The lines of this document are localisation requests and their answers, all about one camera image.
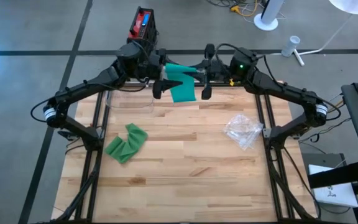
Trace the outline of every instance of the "plastic bag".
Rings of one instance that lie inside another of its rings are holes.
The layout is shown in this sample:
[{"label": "plastic bag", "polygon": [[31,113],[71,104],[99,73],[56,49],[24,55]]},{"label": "plastic bag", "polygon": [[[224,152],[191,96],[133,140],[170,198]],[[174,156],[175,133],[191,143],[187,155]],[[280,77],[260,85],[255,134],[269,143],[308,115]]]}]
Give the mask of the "plastic bag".
[{"label": "plastic bag", "polygon": [[252,147],[262,128],[262,123],[243,114],[237,114],[224,127],[223,132],[235,140],[242,150],[246,150],[248,147]]}]

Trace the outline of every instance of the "gray floor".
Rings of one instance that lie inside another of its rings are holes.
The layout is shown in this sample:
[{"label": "gray floor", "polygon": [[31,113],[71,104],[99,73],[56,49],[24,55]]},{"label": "gray floor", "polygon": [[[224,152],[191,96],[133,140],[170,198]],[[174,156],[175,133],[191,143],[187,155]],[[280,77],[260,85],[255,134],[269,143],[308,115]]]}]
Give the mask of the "gray floor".
[{"label": "gray floor", "polygon": [[[227,9],[200,0],[94,0],[80,50],[115,50],[124,44],[139,5],[155,10],[158,46],[167,49],[203,49],[207,43],[221,42],[249,49],[280,49],[291,35],[301,38],[299,49],[317,49],[348,16],[326,0],[286,0],[282,12],[287,19],[280,20],[277,30],[262,32]],[[85,6],[86,0],[0,0],[0,50],[71,50]],[[358,49],[358,16],[328,48]],[[200,55],[171,58],[188,65],[201,60]],[[300,67],[294,58],[268,56],[277,79],[313,90],[325,99],[337,95],[341,85],[358,81],[358,55],[307,55],[303,59],[306,65]],[[92,78],[113,60],[113,56],[77,57],[68,85]],[[67,61],[68,56],[0,56],[0,223],[17,223],[19,219],[46,130],[44,124],[31,119],[29,111],[58,90]],[[259,66],[266,71],[263,63]],[[291,113],[295,117],[301,108],[291,105]],[[345,108],[343,113],[343,119],[349,116]],[[54,135],[31,222],[50,217],[66,143]],[[321,136],[315,145],[326,152],[344,153],[347,163],[358,161],[352,123]],[[316,152],[306,145],[301,145],[301,150]],[[355,222],[352,212],[324,212],[323,219]]]}]

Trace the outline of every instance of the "wood grain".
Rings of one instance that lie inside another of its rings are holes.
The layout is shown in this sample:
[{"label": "wood grain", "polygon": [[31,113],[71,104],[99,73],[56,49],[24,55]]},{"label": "wood grain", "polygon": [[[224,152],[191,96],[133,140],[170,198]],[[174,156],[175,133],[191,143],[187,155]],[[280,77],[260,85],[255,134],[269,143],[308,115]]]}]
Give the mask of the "wood grain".
[{"label": "wood grain", "polygon": [[[197,88],[195,102],[173,104],[166,92],[154,107],[128,108],[146,105],[152,93],[127,94],[125,102],[112,99],[120,108],[111,110],[105,145],[116,136],[125,139],[129,123],[149,138],[124,165],[103,154],[94,222],[276,221],[262,137],[243,151],[222,132],[236,114],[258,120],[254,95],[243,88],[214,88],[212,98],[202,101]],[[276,124],[289,122],[288,103],[271,101]],[[89,125],[95,102],[96,95],[79,102],[75,119]],[[286,147],[307,181],[298,143],[287,139]],[[83,148],[66,156],[56,208],[64,210],[77,193],[84,159]],[[315,215],[312,198],[285,154],[283,159],[291,191]],[[59,213],[55,209],[53,217]]]}]

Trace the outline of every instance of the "green cloth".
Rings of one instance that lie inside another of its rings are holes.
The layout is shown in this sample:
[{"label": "green cloth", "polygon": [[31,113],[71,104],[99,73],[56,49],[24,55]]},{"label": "green cloth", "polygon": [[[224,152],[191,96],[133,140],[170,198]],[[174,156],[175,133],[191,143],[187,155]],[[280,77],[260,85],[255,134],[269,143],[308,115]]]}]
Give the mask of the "green cloth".
[{"label": "green cloth", "polygon": [[132,158],[147,139],[147,133],[138,126],[127,124],[125,127],[128,130],[128,140],[125,142],[117,136],[104,150],[121,164]]},{"label": "green cloth", "polygon": [[174,103],[196,101],[194,78],[183,72],[197,72],[197,69],[171,63],[165,65],[165,73],[169,80],[183,82],[182,85],[170,89]]}]

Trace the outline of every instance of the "wooden tabletop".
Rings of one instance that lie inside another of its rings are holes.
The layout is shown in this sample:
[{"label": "wooden tabletop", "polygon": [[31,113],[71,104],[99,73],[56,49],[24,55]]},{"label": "wooden tabletop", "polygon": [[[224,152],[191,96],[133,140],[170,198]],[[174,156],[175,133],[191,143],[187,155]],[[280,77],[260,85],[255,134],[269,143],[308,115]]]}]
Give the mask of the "wooden tabletop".
[{"label": "wooden tabletop", "polygon": [[[203,101],[197,88],[197,101],[173,104],[167,91],[152,105],[136,108],[149,104],[151,96],[151,90],[114,93],[105,146],[117,135],[126,139],[129,123],[138,125],[149,138],[124,165],[103,154],[93,221],[276,221],[262,137],[243,151],[223,133],[237,114],[259,120],[254,95],[243,88],[218,87],[210,100]],[[291,121],[288,102],[274,97],[271,101],[276,124]],[[80,101],[75,119],[89,126],[95,104],[96,95]],[[286,147],[307,181],[297,141],[288,138]],[[83,147],[67,154],[52,218],[77,194],[85,154]],[[315,215],[313,200],[285,153],[283,160],[291,191]],[[284,200],[281,204],[286,214]]]}]

